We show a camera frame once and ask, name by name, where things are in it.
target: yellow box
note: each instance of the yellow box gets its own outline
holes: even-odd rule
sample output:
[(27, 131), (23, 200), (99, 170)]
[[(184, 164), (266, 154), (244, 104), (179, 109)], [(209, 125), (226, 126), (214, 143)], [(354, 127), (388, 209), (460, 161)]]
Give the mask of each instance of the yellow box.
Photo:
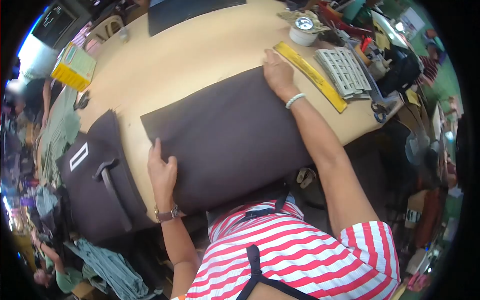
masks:
[(81, 92), (92, 82), (96, 60), (70, 42), (60, 53), (51, 77)]

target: beige table top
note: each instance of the beige table top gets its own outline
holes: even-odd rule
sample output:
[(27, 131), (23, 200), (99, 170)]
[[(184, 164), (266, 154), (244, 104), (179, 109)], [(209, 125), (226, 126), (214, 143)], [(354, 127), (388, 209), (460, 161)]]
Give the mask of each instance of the beige table top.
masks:
[[(88, 87), (91, 100), (79, 111), (81, 129), (88, 131), (110, 108), (117, 113), (123, 149), (152, 220), (155, 220), (155, 202), (147, 174), (151, 143), (140, 121), (141, 115), (261, 65), (263, 50), (280, 41), (328, 78), (313, 58), (316, 49), (297, 45), (288, 37), (289, 26), (276, 16), (284, 7), (274, 0), (250, 0), (245, 5), (189, 19), (152, 37), (148, 34), (145, 14), (127, 26), (128, 43), (122, 44), (118, 35), (114, 35), (93, 55), (97, 65)], [(370, 100), (353, 101), (339, 114), (297, 69), (294, 80), (342, 144), (381, 127), (373, 116)]]

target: yellow ruler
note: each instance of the yellow ruler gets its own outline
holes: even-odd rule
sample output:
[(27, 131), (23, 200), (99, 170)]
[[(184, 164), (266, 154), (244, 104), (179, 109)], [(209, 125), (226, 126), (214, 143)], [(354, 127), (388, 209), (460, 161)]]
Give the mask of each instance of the yellow ruler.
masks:
[(300, 54), (295, 52), (284, 42), (280, 42), (273, 47), (278, 53), (284, 56), (294, 66), (296, 66), (310, 81), (322, 92), (322, 94), (332, 103), (338, 112), (347, 108), (347, 103), (340, 97), (336, 90), (315, 70)]

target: wrist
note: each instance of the wrist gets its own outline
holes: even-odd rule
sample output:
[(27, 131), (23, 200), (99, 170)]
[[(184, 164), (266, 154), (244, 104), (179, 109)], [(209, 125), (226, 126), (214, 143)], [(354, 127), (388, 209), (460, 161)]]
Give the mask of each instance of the wrist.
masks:
[(155, 195), (155, 204), (160, 213), (167, 213), (173, 209), (175, 204), (173, 203), (173, 197), (165, 195)]
[(283, 102), (287, 103), (293, 96), (300, 94), (300, 90), (292, 85), (283, 89), (280, 89), (277, 93), (277, 96), (282, 99)]

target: black apron strap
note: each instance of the black apron strap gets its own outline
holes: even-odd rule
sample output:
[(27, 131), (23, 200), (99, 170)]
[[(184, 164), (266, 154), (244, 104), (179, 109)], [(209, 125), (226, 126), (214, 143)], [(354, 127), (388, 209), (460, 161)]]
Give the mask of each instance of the black apron strap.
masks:
[(278, 214), (283, 208), (283, 205), (287, 201), (287, 195), (279, 197), (275, 202), (275, 208), (266, 208), (261, 210), (254, 210), (245, 213), (245, 216), (238, 220), (235, 224), (242, 223), (248, 220), (258, 218), (260, 216), (266, 216), (270, 214)]
[(308, 294), (305, 294), (304, 292), (292, 288), (286, 283), (273, 279), (268, 279), (267, 277), (263, 276), (262, 270), (260, 269), (260, 250), (258, 250), (258, 247), (256, 245), (252, 245), (247, 248), (247, 257), (248, 261), (250, 262), (252, 277), (238, 295), (237, 300), (246, 300), (258, 282), (278, 289), (279, 291), (298, 300), (317, 300), (317, 298), (315, 298), (314, 296), (310, 296)]

